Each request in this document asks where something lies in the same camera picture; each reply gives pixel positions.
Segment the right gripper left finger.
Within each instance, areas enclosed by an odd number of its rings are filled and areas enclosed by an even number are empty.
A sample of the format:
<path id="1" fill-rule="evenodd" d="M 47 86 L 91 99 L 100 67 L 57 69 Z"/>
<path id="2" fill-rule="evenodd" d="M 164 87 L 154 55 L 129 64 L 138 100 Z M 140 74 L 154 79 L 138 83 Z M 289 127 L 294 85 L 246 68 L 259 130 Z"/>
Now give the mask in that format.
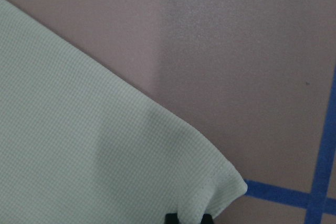
<path id="1" fill-rule="evenodd" d="M 165 215 L 164 224 L 179 224 L 177 213 L 169 213 Z"/>

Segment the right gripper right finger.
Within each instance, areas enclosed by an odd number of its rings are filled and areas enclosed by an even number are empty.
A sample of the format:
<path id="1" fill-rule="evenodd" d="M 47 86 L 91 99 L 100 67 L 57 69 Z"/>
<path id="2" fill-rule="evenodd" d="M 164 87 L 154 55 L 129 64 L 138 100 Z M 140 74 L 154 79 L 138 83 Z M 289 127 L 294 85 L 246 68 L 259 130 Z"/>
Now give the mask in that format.
<path id="1" fill-rule="evenodd" d="M 214 220 L 211 214 L 203 214 L 201 224 L 214 224 Z"/>

